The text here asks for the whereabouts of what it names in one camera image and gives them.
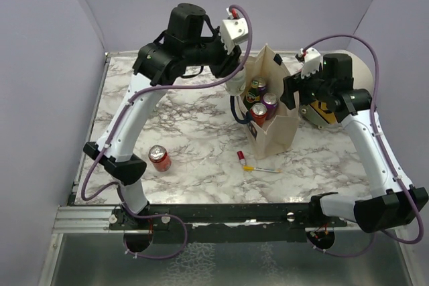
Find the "purple soda can front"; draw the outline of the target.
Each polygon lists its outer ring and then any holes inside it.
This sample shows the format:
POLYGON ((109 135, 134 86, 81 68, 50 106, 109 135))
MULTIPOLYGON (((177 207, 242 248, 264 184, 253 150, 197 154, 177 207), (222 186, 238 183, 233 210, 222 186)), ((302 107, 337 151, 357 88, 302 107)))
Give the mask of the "purple soda can front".
POLYGON ((264 77, 258 76, 255 78, 258 83, 258 91, 260 95, 264 95, 267 92, 267 80, 264 77))

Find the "purple soda can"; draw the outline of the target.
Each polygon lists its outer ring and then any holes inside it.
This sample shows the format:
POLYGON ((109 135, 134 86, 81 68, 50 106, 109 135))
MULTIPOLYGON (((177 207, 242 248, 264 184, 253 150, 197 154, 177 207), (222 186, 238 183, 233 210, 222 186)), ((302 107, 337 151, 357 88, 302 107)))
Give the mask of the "purple soda can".
POLYGON ((262 103, 267 109, 266 120, 270 120, 275 116, 275 113, 278 108, 278 98, 272 92, 267 92, 263 95, 262 103))
POLYGON ((255 78, 258 83, 258 91, 260 95, 264 95, 267 92, 267 80, 264 77, 258 76, 255 78))

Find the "green glass bottle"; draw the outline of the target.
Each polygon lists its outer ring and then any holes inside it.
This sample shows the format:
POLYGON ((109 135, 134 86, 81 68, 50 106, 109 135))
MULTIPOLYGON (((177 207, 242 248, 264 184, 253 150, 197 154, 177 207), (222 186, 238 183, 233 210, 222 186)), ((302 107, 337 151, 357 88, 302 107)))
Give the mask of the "green glass bottle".
POLYGON ((248 110, 251 109, 251 107, 260 102, 260 93, 259 93, 259 81, 258 80, 252 80, 251 87, 247 91, 243 103, 246 106, 248 110))

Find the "beige canvas bag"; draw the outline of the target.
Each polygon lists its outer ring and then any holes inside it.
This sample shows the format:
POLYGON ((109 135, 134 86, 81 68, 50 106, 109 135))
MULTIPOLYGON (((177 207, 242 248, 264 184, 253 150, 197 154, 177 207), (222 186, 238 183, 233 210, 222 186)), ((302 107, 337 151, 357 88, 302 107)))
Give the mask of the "beige canvas bag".
MULTIPOLYGON (((248 57, 245 67, 245 90, 251 81, 260 76, 267 82, 267 92, 280 98, 284 92, 284 78, 290 75, 282 57, 269 46, 264 46, 256 56, 248 57)), ((243 125, 244 132, 256 159, 277 155, 287 151, 294 140, 299 125, 298 109, 290 110, 278 101, 273 116, 262 126, 250 119, 250 112, 243 102, 245 94, 232 96, 230 107, 233 117, 243 125)))

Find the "red soda can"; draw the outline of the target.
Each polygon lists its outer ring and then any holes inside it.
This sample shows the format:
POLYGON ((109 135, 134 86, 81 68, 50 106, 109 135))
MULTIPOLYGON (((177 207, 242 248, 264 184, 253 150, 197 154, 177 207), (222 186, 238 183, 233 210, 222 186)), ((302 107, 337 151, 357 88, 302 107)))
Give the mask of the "red soda can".
POLYGON ((154 145, 150 148, 148 153, 149 160, 159 172, 168 171, 171 167, 172 161, 165 147, 161 145, 154 145))
POLYGON ((262 127, 267 116, 267 108, 263 103, 255 103, 250 109, 251 116, 255 123, 262 127))

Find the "red soda can front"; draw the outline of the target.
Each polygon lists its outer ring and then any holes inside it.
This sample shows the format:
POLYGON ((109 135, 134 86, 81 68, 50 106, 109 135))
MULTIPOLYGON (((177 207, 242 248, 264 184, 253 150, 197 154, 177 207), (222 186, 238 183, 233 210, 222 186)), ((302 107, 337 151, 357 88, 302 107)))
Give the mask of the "red soda can front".
POLYGON ((148 153, 149 160, 159 172, 168 171, 171 167, 172 161, 165 147, 161 145, 154 145, 150 148, 148 153))

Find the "clear bottle front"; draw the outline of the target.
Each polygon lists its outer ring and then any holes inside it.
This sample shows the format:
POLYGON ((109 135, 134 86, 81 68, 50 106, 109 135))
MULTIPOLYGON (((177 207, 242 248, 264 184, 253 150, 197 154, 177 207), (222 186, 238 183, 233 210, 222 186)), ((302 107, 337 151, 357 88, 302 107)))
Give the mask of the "clear bottle front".
POLYGON ((246 87, 246 71, 242 69, 240 72, 225 82, 225 89, 230 96, 241 95, 246 87))

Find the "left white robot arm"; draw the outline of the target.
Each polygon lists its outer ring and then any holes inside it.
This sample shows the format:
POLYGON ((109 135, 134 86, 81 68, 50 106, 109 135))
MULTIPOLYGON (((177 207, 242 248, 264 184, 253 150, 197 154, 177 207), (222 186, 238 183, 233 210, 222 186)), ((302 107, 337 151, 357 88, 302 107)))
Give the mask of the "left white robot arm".
POLYGON ((206 11, 181 3, 171 11, 168 27, 151 43, 140 48, 133 74, 118 111, 105 132, 84 145, 93 159, 90 169, 102 165, 113 178, 123 206, 125 221, 138 229, 146 225, 149 202, 141 177, 147 164, 133 150, 149 116, 169 90, 197 90, 231 81, 242 69, 250 52, 253 31, 250 18, 238 5, 227 8, 228 18, 211 26, 206 11), (210 37, 201 35, 209 26, 210 37))

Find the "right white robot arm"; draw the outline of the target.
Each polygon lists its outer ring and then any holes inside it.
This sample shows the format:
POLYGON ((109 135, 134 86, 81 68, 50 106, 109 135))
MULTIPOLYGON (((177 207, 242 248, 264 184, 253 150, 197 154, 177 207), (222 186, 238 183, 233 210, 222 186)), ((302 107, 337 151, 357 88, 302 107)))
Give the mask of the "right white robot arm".
POLYGON ((355 88, 353 59, 348 54, 321 55, 314 48, 302 50, 301 70, 283 79, 280 98, 289 109, 312 102, 326 105, 348 133, 369 180, 370 198, 354 200, 336 192, 311 198, 308 219, 324 226, 332 216, 355 222, 366 233, 405 226, 428 202, 425 188, 417 188, 399 165, 379 116, 371 110, 372 96, 355 88))

